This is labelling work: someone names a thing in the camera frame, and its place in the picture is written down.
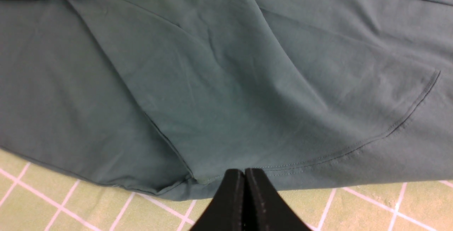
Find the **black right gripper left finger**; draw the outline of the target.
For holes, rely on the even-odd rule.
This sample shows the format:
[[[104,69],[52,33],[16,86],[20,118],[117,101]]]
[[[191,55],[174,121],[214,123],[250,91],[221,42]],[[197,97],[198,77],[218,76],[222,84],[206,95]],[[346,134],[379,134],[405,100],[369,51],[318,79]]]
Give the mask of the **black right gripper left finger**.
[[[191,230],[241,231],[244,193],[244,173],[228,169],[215,196]]]

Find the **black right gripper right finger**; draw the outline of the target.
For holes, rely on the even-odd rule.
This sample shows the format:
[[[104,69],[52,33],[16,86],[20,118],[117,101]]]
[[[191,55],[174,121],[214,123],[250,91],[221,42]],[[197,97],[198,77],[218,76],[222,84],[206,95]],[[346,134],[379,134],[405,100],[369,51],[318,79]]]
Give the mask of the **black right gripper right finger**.
[[[282,199],[263,170],[246,169],[245,178],[245,231],[311,230]]]

